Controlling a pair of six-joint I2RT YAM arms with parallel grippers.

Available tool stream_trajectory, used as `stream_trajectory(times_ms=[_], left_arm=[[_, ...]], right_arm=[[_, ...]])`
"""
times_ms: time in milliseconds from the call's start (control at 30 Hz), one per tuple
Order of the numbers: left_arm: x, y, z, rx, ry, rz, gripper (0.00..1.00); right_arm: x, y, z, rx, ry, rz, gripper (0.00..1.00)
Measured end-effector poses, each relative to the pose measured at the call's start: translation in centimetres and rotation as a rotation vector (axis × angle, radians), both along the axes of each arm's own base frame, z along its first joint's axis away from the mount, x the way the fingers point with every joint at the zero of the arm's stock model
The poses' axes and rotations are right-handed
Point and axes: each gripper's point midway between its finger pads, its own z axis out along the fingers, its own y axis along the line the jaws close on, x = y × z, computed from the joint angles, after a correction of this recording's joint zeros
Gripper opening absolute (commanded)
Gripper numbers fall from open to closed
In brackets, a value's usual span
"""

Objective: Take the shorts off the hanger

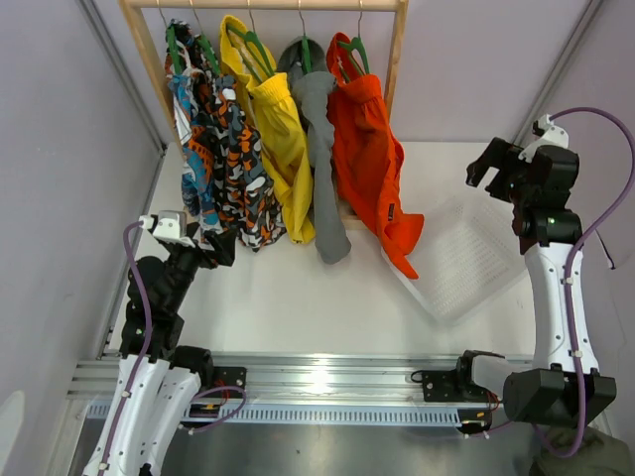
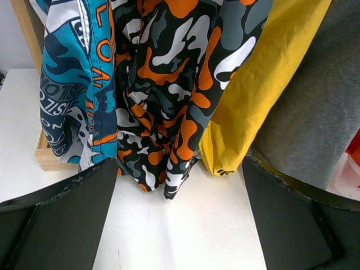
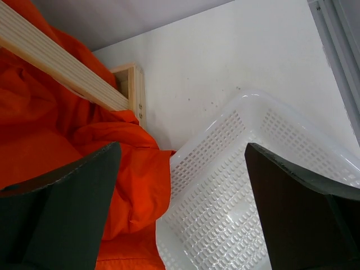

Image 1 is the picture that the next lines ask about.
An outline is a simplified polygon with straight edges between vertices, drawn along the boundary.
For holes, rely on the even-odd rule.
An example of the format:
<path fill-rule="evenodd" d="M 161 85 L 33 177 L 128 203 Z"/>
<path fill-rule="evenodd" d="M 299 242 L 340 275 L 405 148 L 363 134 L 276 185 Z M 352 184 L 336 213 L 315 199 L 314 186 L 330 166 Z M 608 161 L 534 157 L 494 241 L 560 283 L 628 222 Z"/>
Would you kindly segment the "green hanger of orange shorts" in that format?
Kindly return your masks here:
<path fill-rule="evenodd" d="M 359 17 L 357 21 L 357 35 L 350 40 L 338 40 L 337 45 L 344 49 L 351 63 L 360 75 L 370 73 L 368 56 L 361 38 L 361 22 L 363 18 L 363 1 L 358 1 Z"/>

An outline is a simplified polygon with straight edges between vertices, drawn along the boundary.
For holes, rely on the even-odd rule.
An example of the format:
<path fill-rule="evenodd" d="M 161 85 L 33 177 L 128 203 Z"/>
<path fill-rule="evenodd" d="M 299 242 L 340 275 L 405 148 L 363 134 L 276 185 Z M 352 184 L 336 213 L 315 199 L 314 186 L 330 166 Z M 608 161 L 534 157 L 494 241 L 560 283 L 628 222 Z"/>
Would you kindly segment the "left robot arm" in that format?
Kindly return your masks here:
<path fill-rule="evenodd" d="M 116 387 L 85 475 L 158 475 L 192 403 L 212 395 L 224 401 L 243 385 L 215 379 L 209 350 L 180 344 L 180 307 L 201 269 L 230 267 L 233 232 L 215 233 L 188 223 L 181 212 L 142 215 L 123 231 L 129 264 L 128 303 L 121 332 Z"/>

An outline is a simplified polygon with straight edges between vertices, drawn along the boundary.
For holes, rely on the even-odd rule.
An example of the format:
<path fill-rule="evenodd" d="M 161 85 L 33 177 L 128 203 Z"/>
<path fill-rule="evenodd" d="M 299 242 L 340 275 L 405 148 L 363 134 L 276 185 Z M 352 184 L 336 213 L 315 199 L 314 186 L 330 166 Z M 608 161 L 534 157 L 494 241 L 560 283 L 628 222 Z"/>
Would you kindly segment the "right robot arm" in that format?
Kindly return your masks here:
<path fill-rule="evenodd" d="M 600 374 L 590 346 L 581 295 L 581 221 L 567 202 L 577 179 L 579 157 L 561 145 L 539 146 L 532 158 L 520 147 L 494 138 L 467 167 L 466 182 L 478 186 L 491 169 L 486 191 L 513 206 L 532 286 L 535 350 L 523 370 L 492 352 L 466 351 L 452 385 L 465 400 L 486 391 L 501 399 L 512 421 L 583 428 L 616 398 L 613 378 Z"/>

